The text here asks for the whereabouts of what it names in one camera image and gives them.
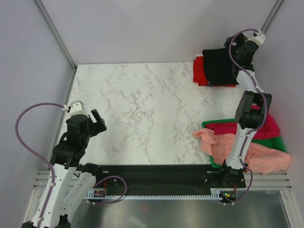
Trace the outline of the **black t-shirt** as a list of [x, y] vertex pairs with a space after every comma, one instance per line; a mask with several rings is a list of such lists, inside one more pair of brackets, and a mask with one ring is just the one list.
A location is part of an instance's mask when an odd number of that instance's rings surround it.
[[228, 49], [205, 49], [203, 54], [203, 69], [209, 86], [238, 85], [232, 74], [233, 62]]

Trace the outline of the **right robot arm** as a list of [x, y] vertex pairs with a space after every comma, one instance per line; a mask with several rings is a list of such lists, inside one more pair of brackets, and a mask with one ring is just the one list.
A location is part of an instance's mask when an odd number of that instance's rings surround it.
[[271, 94], [265, 93], [259, 86], [252, 60], [255, 52], [265, 41], [260, 33], [253, 38], [247, 38], [243, 33], [227, 39], [232, 60], [232, 74], [239, 85], [244, 88], [243, 95], [235, 113], [237, 132], [231, 152], [224, 160], [218, 174], [218, 183], [223, 187], [240, 184], [245, 187], [244, 170], [247, 169], [245, 157], [250, 143], [257, 131], [265, 124], [272, 102]]

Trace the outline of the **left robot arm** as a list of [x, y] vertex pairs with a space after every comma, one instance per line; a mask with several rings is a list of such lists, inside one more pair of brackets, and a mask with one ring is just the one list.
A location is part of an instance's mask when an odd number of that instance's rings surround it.
[[80, 164], [90, 139], [106, 131], [104, 119], [96, 109], [88, 114], [78, 104], [71, 105], [68, 113], [67, 130], [47, 162], [46, 190], [32, 219], [22, 224], [24, 228], [69, 228], [87, 192], [104, 182], [100, 165]]

